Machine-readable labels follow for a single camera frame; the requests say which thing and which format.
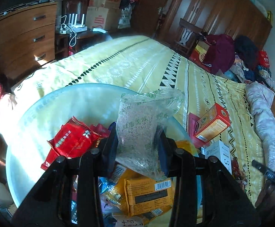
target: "drawer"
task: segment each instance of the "drawer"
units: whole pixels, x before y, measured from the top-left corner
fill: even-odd
[[[17,82],[28,76],[32,71],[40,68],[40,66],[54,59],[55,47],[53,44],[50,48],[40,47],[13,61],[5,68],[3,73],[8,78]]]
[[[55,43],[55,25],[26,32],[0,45],[0,73],[13,61],[38,48],[52,48]]]
[[[0,45],[33,29],[55,24],[57,5],[32,8],[0,20]]]

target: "purple cloth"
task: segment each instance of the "purple cloth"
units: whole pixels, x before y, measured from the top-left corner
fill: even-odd
[[[220,69],[223,73],[228,71],[235,61],[234,40],[225,34],[208,35],[209,47],[203,64],[211,64],[211,73],[216,74]]]

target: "screw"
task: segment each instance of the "screw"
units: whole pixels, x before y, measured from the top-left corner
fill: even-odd
[[[65,159],[64,156],[59,156],[59,157],[57,158],[57,162],[61,163],[61,162],[64,161],[64,159]]]
[[[210,157],[209,157],[209,160],[210,160],[211,162],[213,162],[213,163],[216,163],[216,162],[218,161],[218,158],[215,157],[215,156],[210,156]]]
[[[183,154],[184,150],[182,148],[177,148],[177,149],[175,149],[175,153],[177,153],[177,154]]]
[[[90,150],[90,153],[92,154],[98,154],[100,152],[100,150],[98,148],[93,148]]]

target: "yellow patterned bedsheet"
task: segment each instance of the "yellow patterned bedsheet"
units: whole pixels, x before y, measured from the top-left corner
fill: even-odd
[[[59,88],[87,82],[106,83],[139,93],[158,88],[185,92],[185,105],[175,118],[186,128],[187,114],[202,116],[217,102],[228,110],[231,126],[216,139],[230,147],[240,168],[246,169],[247,196],[254,204],[263,176],[251,166],[263,162],[261,141],[254,132],[245,85],[211,75],[162,44],[144,37],[123,37],[104,42],[39,69],[14,91],[20,117],[31,105]]]

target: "plastic bag with green text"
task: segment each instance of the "plastic bag with green text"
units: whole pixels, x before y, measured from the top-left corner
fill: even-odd
[[[168,118],[179,111],[184,96],[177,89],[123,94],[116,125],[119,140],[116,161],[146,177],[163,179],[158,160],[159,137]]]

